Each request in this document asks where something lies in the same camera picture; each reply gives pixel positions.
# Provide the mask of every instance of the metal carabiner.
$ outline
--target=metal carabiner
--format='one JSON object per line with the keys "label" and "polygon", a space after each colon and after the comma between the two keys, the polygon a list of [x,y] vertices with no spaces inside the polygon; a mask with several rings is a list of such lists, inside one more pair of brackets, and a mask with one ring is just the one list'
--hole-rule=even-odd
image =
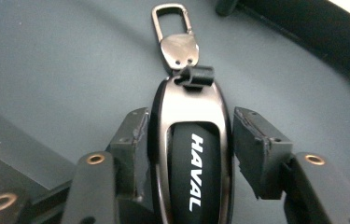
{"label": "metal carabiner", "polygon": [[[182,13],[187,31],[184,34],[163,36],[158,17],[168,13]],[[189,14],[183,5],[177,3],[162,4],[152,9],[152,20],[161,45],[162,55],[172,70],[195,66],[199,60],[199,47],[189,22]]]}

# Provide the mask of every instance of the keychain clasp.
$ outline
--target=keychain clasp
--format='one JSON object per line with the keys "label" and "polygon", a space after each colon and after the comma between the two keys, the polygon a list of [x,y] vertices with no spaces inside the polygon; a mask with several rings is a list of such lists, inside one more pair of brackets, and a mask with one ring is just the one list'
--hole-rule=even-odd
{"label": "keychain clasp", "polygon": [[[186,24],[186,33],[163,36],[158,17],[168,13],[181,13]],[[162,4],[152,9],[157,38],[167,65],[172,70],[195,66],[199,60],[199,47],[195,41],[194,33],[189,22],[189,14],[183,5],[177,3]]]}

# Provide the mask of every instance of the gray table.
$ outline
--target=gray table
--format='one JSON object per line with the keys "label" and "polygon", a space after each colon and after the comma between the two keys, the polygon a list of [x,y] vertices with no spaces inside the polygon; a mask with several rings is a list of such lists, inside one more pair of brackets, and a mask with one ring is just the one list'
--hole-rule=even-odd
{"label": "gray table", "polygon": [[[274,29],[215,1],[180,1],[216,69],[232,117],[258,111],[350,179],[350,75]],[[125,115],[151,107],[167,76],[152,22],[160,1],[0,1],[0,160],[46,189],[104,150]],[[165,34],[177,18],[162,18]],[[257,201],[236,173],[233,223],[286,223],[283,202]]]}

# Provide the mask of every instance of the metal key fob cover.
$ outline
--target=metal key fob cover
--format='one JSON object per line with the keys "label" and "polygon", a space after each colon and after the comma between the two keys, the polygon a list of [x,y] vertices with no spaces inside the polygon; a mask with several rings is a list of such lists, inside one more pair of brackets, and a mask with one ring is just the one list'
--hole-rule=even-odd
{"label": "metal key fob cover", "polygon": [[162,223],[229,223],[233,156],[228,113],[215,82],[203,88],[168,77],[148,131],[155,211]]}

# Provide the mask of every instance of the round rivet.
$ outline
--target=round rivet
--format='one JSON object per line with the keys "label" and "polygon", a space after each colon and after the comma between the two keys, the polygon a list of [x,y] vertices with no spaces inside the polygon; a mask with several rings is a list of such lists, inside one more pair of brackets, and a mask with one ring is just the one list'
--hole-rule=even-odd
{"label": "round rivet", "polygon": [[105,156],[104,155],[93,154],[93,155],[90,155],[87,158],[87,163],[90,164],[90,165],[95,165],[95,164],[101,163],[104,160],[105,160]]}
{"label": "round rivet", "polygon": [[322,158],[315,155],[306,155],[305,159],[314,165],[324,165],[326,163]]}
{"label": "round rivet", "polygon": [[0,194],[0,211],[10,207],[17,201],[17,195],[14,193],[3,193]]}

